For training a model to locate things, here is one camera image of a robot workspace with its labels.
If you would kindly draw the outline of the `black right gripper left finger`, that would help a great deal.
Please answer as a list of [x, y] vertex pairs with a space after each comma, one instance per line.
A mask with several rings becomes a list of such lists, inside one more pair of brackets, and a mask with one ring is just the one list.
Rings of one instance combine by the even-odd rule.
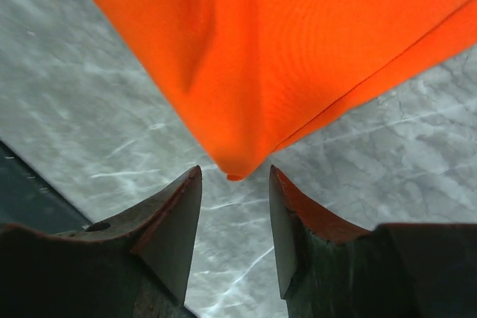
[[3, 317], [190, 317], [199, 166], [80, 231], [1, 225]]

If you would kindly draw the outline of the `orange t shirt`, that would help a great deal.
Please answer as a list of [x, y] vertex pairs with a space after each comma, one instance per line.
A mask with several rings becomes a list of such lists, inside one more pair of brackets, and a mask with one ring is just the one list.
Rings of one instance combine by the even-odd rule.
[[476, 0], [93, 0], [231, 180], [476, 43]]

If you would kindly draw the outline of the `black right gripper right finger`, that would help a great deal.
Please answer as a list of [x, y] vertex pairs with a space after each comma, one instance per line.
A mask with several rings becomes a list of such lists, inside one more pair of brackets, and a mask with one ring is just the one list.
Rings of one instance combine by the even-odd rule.
[[476, 225], [357, 226], [269, 176], [279, 282], [290, 317], [474, 317]]

